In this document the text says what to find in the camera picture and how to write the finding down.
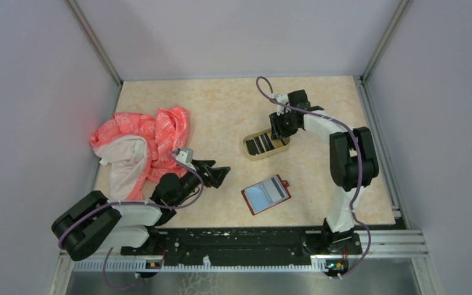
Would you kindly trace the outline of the gold credit card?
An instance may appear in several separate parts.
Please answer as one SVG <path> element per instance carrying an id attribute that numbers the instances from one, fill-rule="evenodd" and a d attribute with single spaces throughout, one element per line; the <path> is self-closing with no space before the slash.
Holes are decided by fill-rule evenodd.
<path id="1" fill-rule="evenodd" d="M 283 138 L 280 140 L 272 140 L 272 144 L 274 145 L 275 149 L 284 148 L 289 144 L 289 139 Z"/>

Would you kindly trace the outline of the black credit card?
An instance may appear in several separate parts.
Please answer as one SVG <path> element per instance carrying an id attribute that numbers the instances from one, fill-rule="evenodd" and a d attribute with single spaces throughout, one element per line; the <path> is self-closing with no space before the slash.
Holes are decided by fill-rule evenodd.
<path id="1" fill-rule="evenodd" d="M 256 142 L 254 139 L 246 140 L 245 144 L 246 144 L 249 155 L 255 156 L 255 155 L 260 154 L 259 149 L 256 146 Z"/>
<path id="2" fill-rule="evenodd" d="M 263 133 L 261 136 L 260 136 L 260 139 L 262 141 L 262 145 L 264 147 L 264 150 L 266 152 L 269 152 L 269 151 L 272 151 L 275 149 L 274 145 L 272 144 L 272 141 L 271 139 L 269 138 L 268 134 L 267 133 Z"/>

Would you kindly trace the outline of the beige oval tray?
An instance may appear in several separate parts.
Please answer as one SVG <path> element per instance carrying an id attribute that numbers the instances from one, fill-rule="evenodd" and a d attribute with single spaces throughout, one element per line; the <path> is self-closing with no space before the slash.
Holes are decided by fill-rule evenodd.
<path id="1" fill-rule="evenodd" d="M 272 129 L 269 128 L 245 136 L 242 141 L 244 155 L 250 160 L 261 160 L 287 151 L 290 138 L 273 140 L 272 135 Z"/>

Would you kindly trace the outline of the red card holder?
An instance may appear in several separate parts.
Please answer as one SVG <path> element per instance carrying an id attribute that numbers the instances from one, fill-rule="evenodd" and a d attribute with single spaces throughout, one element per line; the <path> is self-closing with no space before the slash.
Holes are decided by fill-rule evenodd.
<path id="1" fill-rule="evenodd" d="M 290 184 L 280 175 L 274 175 L 241 190 L 241 194 L 253 216 L 289 199 Z"/>

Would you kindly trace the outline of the white striped credit card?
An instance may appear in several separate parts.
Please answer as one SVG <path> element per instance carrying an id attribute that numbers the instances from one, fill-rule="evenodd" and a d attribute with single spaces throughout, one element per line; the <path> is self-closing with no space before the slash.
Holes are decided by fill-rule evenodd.
<path id="1" fill-rule="evenodd" d="M 262 183 L 262 186 L 271 203 L 280 203 L 290 198 L 290 195 L 283 186 L 282 181 L 276 176 L 265 180 Z"/>

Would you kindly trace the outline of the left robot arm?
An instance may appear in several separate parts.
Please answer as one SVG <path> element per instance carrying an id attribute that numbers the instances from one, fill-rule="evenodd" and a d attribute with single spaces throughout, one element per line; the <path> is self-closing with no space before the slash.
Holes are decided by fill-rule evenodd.
<path id="1" fill-rule="evenodd" d="M 58 246 L 73 261 L 87 259 L 106 248 L 138 248 L 155 253 L 160 245 L 150 227 L 161 226 L 191 206 L 207 187 L 219 188 L 230 167 L 216 167 L 215 160 L 193 160 L 183 176 L 164 174 L 147 201 L 113 201 L 92 191 L 51 225 Z"/>

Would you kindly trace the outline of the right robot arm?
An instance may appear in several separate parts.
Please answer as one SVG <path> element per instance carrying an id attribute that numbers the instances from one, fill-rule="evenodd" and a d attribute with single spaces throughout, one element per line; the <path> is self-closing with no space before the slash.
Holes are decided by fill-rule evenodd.
<path id="1" fill-rule="evenodd" d="M 305 90 L 272 93 L 268 99 L 277 106 L 269 116 L 273 139 L 282 140 L 303 130 L 328 144 L 336 190 L 333 208 L 323 223 L 321 244 L 325 251 L 338 253 L 352 237 L 359 199 L 379 175 L 372 133 L 367 127 L 350 128 L 322 107 L 312 106 Z"/>

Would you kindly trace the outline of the pink white cloth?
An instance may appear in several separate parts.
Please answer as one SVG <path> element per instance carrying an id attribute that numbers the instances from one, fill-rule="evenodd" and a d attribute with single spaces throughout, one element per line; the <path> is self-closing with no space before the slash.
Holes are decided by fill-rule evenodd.
<path id="1" fill-rule="evenodd" d="M 159 108 L 154 115 L 117 112 L 91 136 L 89 143 L 102 165 L 110 165 L 109 194 L 116 200 L 143 200 L 146 181 L 158 183 L 167 173 L 186 169 L 170 158 L 185 146 L 190 112 L 180 106 Z"/>

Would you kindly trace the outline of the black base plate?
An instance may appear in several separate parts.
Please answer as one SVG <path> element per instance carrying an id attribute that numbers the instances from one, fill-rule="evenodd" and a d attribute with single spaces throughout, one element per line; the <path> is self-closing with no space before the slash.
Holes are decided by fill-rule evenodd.
<path id="1" fill-rule="evenodd" d="M 123 256 L 164 255 L 165 266 L 199 266 L 204 257 L 223 267 L 307 266 L 313 255 L 361 255 L 358 234 L 329 245 L 318 227 L 217 227 L 152 229 L 142 246 L 122 247 Z"/>

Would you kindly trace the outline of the aluminium frame rail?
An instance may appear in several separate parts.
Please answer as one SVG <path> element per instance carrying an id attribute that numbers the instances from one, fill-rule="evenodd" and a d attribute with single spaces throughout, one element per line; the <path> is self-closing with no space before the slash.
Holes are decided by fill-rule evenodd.
<path id="1" fill-rule="evenodd" d="M 332 250 L 305 228 L 168 229 L 139 248 L 100 250 L 74 262 L 80 272 L 344 273 L 368 259 L 424 258 L 416 230 L 358 230 Z"/>

